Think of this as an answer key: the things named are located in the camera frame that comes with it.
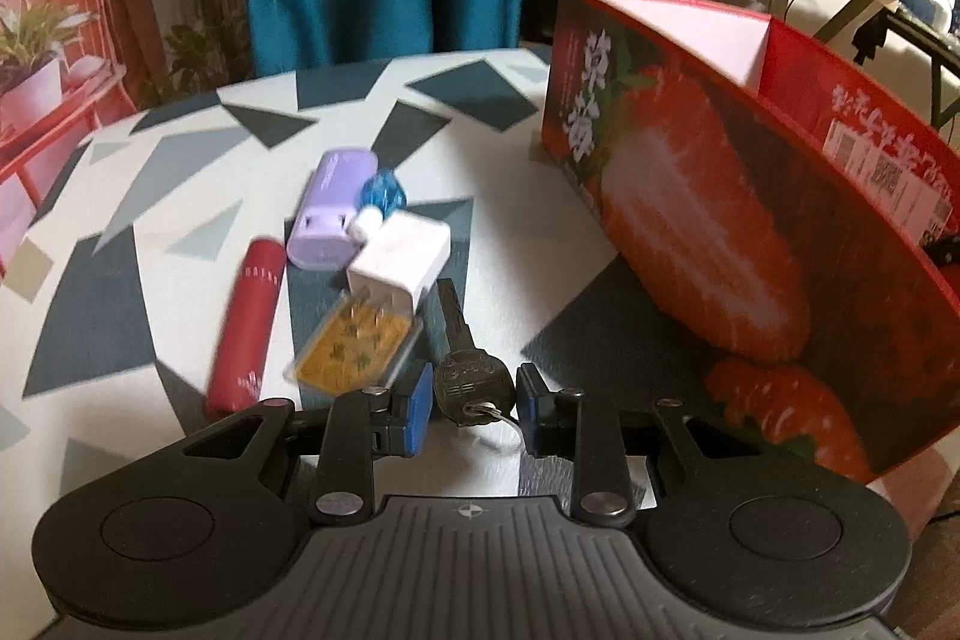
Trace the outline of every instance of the qr code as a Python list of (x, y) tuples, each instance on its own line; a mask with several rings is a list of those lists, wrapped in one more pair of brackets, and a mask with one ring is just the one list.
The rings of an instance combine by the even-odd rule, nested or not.
[(950, 213), (952, 212), (953, 205), (950, 204), (949, 199), (940, 199), (940, 201), (937, 202), (937, 206), (933, 208), (934, 218), (942, 220), (943, 223), (949, 220)]
[(904, 170), (901, 170), (893, 161), (883, 156), (877, 161), (877, 167), (874, 173), (870, 175), (870, 182), (892, 196), (903, 173)]
[(844, 134), (840, 140), (840, 145), (837, 146), (837, 154), (833, 157), (833, 160), (843, 167), (843, 169), (846, 169), (847, 165), (850, 163), (850, 157), (853, 155), (853, 145), (855, 142), (856, 137), (853, 137), (850, 134)]

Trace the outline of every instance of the key blade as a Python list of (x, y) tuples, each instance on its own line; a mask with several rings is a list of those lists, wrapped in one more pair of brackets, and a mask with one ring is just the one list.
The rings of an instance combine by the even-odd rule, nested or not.
[(437, 281), (437, 293), (440, 295), (443, 320), (446, 321), (446, 341), (450, 343), (450, 352), (474, 347), (473, 335), (470, 333), (467, 320), (464, 319), (464, 311), (460, 307), (453, 280), (441, 277)]

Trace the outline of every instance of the red cylinder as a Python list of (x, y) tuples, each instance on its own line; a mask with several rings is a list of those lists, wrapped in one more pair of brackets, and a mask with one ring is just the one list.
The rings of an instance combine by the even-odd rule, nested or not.
[(253, 239), (247, 248), (206, 390), (203, 411), (208, 418), (239, 413), (260, 399), (286, 261), (286, 248), (276, 239)]

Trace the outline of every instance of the key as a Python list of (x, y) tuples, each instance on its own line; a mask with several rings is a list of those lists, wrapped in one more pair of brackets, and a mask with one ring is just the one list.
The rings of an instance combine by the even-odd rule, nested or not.
[[(453, 282), (437, 281), (446, 321), (450, 352), (433, 373), (433, 391), (440, 412), (457, 426), (477, 426), (509, 416), (517, 403), (517, 389), (504, 362), (473, 344)], [(483, 408), (488, 405), (491, 413)]]

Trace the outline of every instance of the ribbed gray panel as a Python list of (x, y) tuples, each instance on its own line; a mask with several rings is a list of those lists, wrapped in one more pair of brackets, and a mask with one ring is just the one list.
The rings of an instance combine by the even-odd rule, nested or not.
[[(481, 509), (478, 514), (469, 506)], [(64, 619), (44, 640), (131, 640)], [(392, 497), (359, 527), (323, 530), (246, 608), (144, 640), (896, 640), (867, 619), (757, 632), (677, 599), (623, 533), (577, 525), (547, 498)]]

